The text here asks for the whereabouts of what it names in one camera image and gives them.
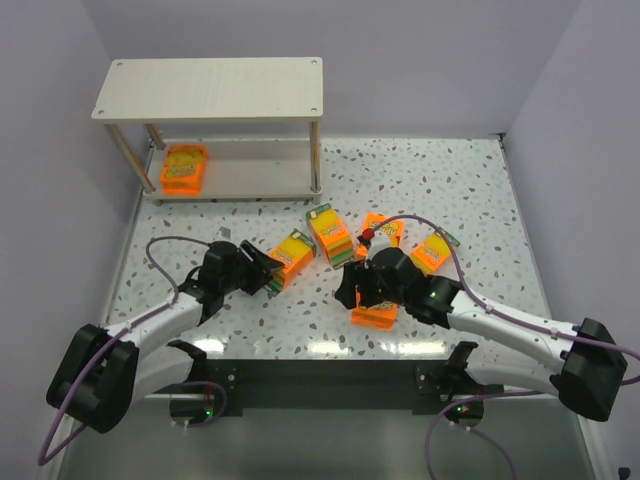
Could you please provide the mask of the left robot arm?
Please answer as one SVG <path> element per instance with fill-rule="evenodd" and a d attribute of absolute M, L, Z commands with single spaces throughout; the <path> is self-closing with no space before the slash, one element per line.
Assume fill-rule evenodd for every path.
<path fill-rule="evenodd" d="M 106 433 L 139 399 L 171 385 L 202 384 L 209 377 L 207 355 L 181 334 L 210 320 L 226 295 L 253 295 L 283 267 L 248 241 L 209 243 L 201 265 L 182 283 L 173 282 L 163 302 L 109 328 L 80 328 L 54 374 L 47 403 Z"/>

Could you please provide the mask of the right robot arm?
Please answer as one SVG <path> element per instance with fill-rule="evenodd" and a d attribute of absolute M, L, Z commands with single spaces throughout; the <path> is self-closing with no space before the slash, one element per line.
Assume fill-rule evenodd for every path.
<path fill-rule="evenodd" d="M 347 309 L 390 302 L 420 323 L 495 341 L 508 353 L 471 345 L 452 356 L 461 378 L 544 392 L 590 420 L 609 419 L 623 384 L 627 362 L 601 322 L 575 325 L 491 304 L 456 280 L 424 274 L 398 248 L 347 263 L 335 298 Z"/>

